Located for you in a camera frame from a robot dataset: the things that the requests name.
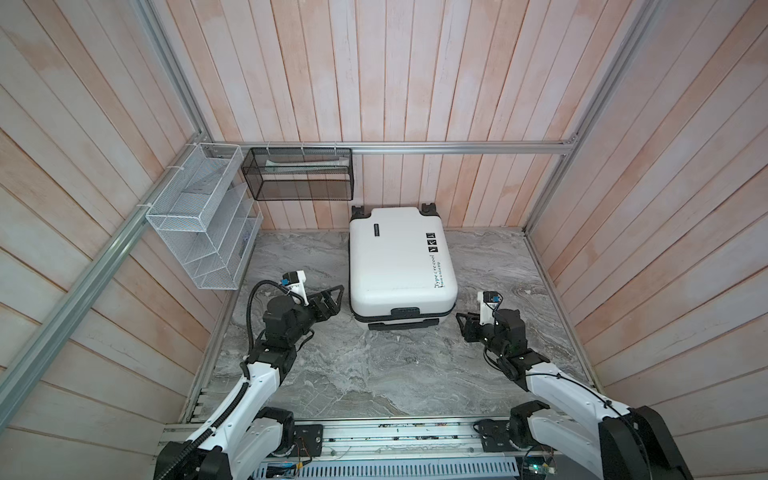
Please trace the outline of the white and black suitcase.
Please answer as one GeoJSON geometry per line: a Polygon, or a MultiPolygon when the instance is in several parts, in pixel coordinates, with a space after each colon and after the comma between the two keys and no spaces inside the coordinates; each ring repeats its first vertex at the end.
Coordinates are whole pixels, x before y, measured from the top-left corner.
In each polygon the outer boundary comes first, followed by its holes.
{"type": "Polygon", "coordinates": [[[437,326],[455,308],[458,282],[436,205],[351,211],[354,318],[378,331],[437,326]]]}

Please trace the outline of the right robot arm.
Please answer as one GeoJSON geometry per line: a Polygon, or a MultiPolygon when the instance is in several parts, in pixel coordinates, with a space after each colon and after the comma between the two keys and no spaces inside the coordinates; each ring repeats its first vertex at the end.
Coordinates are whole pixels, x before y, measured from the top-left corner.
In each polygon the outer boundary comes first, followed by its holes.
{"type": "Polygon", "coordinates": [[[513,407],[505,422],[477,422],[483,438],[521,450],[551,447],[600,479],[691,478],[658,412],[629,407],[567,375],[529,347],[519,311],[485,304],[456,319],[492,368],[535,397],[513,407]]]}

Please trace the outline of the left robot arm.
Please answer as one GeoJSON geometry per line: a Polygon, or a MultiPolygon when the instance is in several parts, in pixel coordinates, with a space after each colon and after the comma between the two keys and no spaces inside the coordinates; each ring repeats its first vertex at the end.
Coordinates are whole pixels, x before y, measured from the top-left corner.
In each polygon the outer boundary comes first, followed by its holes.
{"type": "Polygon", "coordinates": [[[214,413],[183,442],[169,442],[155,479],[251,479],[272,455],[300,456],[294,414],[266,405],[290,372],[313,326],[338,315],[342,285],[308,294],[301,271],[262,280],[246,305],[248,352],[241,377],[214,413]]]}

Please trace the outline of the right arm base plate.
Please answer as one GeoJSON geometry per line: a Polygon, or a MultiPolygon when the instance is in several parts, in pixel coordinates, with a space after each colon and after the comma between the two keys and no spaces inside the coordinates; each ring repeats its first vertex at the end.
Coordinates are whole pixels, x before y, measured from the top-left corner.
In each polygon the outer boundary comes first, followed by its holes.
{"type": "Polygon", "coordinates": [[[473,424],[486,453],[522,451],[537,444],[528,422],[512,417],[509,420],[481,419],[473,424]]]}

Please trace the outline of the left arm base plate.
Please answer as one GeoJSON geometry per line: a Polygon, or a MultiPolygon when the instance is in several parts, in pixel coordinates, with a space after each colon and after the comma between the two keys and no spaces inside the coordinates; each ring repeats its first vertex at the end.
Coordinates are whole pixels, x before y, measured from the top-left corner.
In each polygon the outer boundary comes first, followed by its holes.
{"type": "Polygon", "coordinates": [[[283,456],[319,457],[322,455],[324,426],[322,424],[288,425],[278,452],[283,456]]]}

